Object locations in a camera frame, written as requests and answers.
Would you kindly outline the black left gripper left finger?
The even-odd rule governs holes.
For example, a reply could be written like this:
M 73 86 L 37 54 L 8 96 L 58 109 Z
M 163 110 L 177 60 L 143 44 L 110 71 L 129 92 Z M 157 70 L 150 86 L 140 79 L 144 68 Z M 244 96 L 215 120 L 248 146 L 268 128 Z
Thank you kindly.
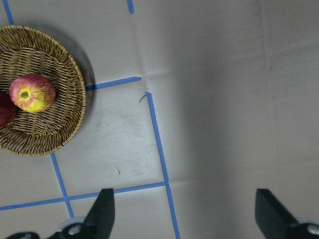
M 87 214 L 84 225 L 94 239 L 108 239 L 115 221 L 115 200 L 113 189 L 102 189 Z

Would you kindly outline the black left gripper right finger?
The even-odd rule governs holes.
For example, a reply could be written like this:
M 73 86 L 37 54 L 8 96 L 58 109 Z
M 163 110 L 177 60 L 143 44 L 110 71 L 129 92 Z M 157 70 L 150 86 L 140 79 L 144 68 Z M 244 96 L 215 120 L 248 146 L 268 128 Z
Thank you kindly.
M 299 226 L 297 219 L 268 189 L 257 189 L 255 220 L 266 239 L 285 239 L 288 232 Z

